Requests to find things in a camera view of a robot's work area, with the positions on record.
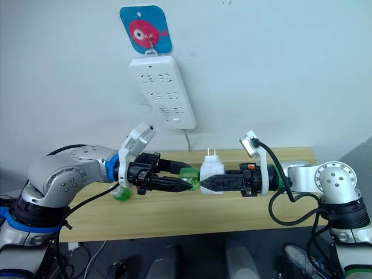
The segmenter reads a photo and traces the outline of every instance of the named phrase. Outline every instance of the table top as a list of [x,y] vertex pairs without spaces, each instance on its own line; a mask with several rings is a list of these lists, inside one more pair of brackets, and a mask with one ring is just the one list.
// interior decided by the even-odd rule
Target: table top
[[[311,148],[274,148],[279,160],[307,160],[315,163]],[[242,162],[254,162],[243,150],[218,151],[226,169],[238,169]],[[182,161],[200,167],[204,151],[162,153],[161,158]],[[71,206],[90,198],[109,184],[92,183],[80,191]],[[119,202],[107,194],[94,200],[69,216],[71,231],[63,228],[62,242],[100,241],[219,233],[226,231],[259,230],[283,227],[269,216],[268,196],[243,198],[240,192],[222,195],[204,195],[198,191],[168,193],[148,191],[145,196],[135,193],[127,202]],[[317,207],[314,199],[305,197],[301,202],[291,203],[287,196],[278,197],[273,210],[284,221],[295,220]],[[309,218],[298,227],[311,226]]]

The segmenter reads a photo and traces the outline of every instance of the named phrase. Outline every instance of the white power strip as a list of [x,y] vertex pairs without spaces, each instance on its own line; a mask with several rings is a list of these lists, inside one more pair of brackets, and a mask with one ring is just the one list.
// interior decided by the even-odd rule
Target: white power strip
[[195,116],[172,56],[133,59],[129,68],[155,114],[167,128],[195,128]]

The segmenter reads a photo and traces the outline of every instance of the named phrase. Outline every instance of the wall stain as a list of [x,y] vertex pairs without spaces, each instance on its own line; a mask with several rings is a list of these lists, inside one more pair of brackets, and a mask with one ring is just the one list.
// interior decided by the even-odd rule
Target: wall stain
[[153,111],[151,104],[147,100],[146,96],[142,93],[133,97],[133,102],[143,109],[143,113],[151,113]]

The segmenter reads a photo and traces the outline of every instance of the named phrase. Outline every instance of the white cable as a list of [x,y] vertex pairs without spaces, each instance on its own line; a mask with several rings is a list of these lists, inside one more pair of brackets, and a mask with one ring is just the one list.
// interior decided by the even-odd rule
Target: white cable
[[87,268],[85,269],[85,273],[84,273],[84,278],[83,279],[86,279],[87,278],[87,275],[88,275],[88,270],[89,270],[89,266],[91,265],[92,261],[95,259],[95,257],[98,256],[98,254],[101,252],[101,250],[103,249],[103,247],[106,245],[107,243],[107,240],[103,242],[102,246],[98,249],[98,251],[93,255],[93,257],[91,258],[91,260],[89,261],[89,263],[87,264]]
[[52,275],[49,276],[49,278],[53,278],[54,274],[59,270],[59,266],[53,271]]
[[186,140],[187,140],[187,150],[191,151],[191,145],[190,145],[190,140],[188,139],[188,134],[187,134],[185,129],[182,129],[182,130],[185,133],[185,137],[186,137]]

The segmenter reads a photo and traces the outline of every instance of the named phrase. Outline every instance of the cartoon fish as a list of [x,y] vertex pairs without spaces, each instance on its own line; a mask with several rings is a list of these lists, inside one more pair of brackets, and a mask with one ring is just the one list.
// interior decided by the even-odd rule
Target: cartoon fish
[[158,43],[161,36],[168,37],[167,31],[159,32],[155,26],[143,19],[133,20],[130,23],[129,29],[133,40],[144,48],[151,47],[147,37],[151,37],[151,42],[154,46]]

